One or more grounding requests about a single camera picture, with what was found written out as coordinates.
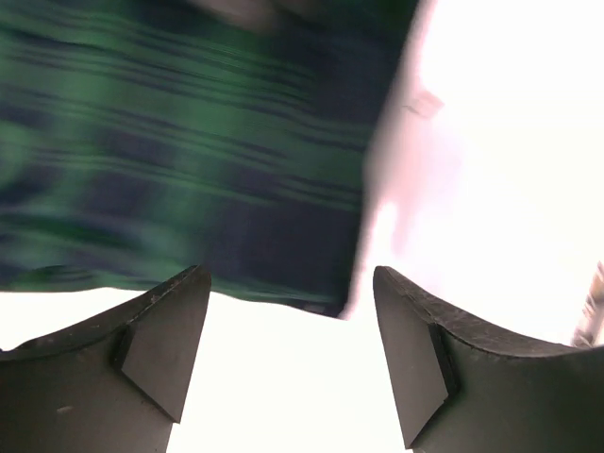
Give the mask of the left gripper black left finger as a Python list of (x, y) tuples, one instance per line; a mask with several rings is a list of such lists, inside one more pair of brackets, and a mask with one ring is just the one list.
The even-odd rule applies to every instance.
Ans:
[(192, 266), (1, 354), (1, 449), (156, 453), (180, 422), (210, 296)]

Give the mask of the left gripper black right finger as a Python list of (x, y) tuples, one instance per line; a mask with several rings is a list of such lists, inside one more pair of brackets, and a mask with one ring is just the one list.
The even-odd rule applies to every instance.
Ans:
[(534, 339), (373, 276), (405, 447), (429, 453), (602, 453), (603, 351)]

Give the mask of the green navy plaid skirt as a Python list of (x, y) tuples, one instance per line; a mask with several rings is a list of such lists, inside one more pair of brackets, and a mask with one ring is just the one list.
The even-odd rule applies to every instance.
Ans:
[(413, 1), (5, 1), (1, 287), (336, 317)]

